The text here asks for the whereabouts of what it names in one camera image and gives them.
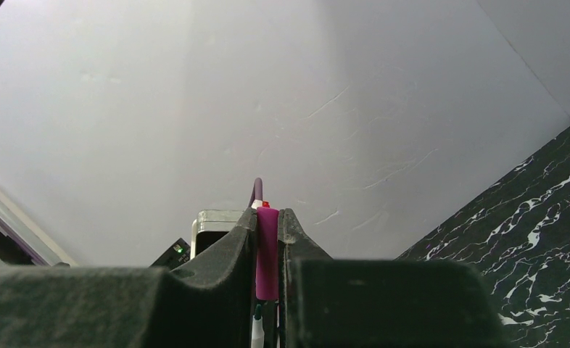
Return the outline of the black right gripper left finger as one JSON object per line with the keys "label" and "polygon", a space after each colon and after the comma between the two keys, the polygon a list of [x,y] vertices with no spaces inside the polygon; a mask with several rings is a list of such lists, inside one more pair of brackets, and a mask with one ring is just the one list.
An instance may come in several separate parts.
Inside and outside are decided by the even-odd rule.
{"label": "black right gripper left finger", "polygon": [[257,211],[246,209],[225,236],[172,272],[183,347],[250,346],[257,223]]}

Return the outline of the magenta pen cap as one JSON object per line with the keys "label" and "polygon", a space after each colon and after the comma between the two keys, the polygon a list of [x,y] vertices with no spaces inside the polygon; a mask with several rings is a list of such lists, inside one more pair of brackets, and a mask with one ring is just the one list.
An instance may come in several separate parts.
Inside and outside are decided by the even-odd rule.
{"label": "magenta pen cap", "polygon": [[270,207],[257,208],[256,297],[263,301],[278,298],[278,215]]}

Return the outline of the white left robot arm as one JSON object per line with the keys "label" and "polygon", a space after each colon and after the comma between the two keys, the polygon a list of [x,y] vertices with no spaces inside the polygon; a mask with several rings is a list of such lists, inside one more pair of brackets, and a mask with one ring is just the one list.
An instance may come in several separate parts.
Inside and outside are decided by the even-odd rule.
{"label": "white left robot arm", "polygon": [[190,245],[184,239],[179,238],[151,264],[151,267],[174,270],[188,262],[190,258]]}

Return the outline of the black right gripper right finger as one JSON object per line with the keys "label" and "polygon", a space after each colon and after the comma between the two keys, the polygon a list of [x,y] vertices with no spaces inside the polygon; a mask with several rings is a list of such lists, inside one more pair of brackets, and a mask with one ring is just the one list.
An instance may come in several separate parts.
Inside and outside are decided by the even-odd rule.
{"label": "black right gripper right finger", "polygon": [[297,347],[302,309],[302,260],[330,260],[331,257],[303,230],[294,210],[278,215],[278,342]]}

